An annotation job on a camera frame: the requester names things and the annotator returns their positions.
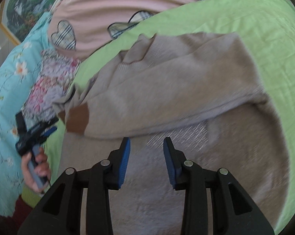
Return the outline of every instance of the bed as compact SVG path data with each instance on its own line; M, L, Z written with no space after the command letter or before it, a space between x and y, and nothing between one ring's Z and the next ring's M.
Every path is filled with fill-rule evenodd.
M275 233L279 234L295 213L295 8L290 1L205 0L164 11L136 23L96 51L81 64L74 82L85 88L91 75L121 49L130 48L141 33L151 37L155 32L179 35L200 31L240 34L256 59L265 88L279 112L290 149L289 193L275 226ZM65 130L61 122L58 127L45 145L53 172L52 182L57 178Z

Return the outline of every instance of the beige sweater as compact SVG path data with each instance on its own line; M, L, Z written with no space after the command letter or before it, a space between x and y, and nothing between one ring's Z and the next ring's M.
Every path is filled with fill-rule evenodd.
M272 226L283 209L289 156L279 118L239 36L139 36L79 93L55 103L66 122L59 173L88 169L131 137L125 183L110 192L114 234L180 234L184 192L170 186L170 136L202 168L225 167Z

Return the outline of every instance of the framed painting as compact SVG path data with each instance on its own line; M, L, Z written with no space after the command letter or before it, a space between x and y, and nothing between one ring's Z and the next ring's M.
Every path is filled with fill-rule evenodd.
M3 0L0 28L11 42L19 45L42 14L50 11L59 0Z

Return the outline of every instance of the person's hand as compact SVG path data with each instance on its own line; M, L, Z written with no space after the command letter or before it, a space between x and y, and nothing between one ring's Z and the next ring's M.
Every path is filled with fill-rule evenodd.
M36 193L42 193L43 189L48 186L48 182L44 185L44 188L39 189L36 182L32 178L30 171L28 169L28 162L31 160L32 154L29 152L24 155L21 159L21 170L23 172L23 178L26 185ZM38 174L39 177L48 177L48 180L51 180L51 170L47 162L47 155L44 154L44 149L40 147L40 153L35 158L37 163L40 163L35 169L34 172Z

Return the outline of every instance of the metal screw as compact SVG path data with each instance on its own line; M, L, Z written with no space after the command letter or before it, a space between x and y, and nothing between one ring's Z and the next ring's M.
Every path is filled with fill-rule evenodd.
M220 174L222 174L222 175L227 175L227 174L228 174L228 170L225 169L225 168L221 168L221 169L219 170L219 172L220 172Z
M186 160L186 161L184 161L184 165L187 167L191 167L191 166L193 166L193 162L190 160Z
M71 175L74 173L74 168L68 168L65 172L67 175Z
M101 161L101 165L102 166L108 166L108 165L110 165L110 161L109 160L103 160L103 161Z

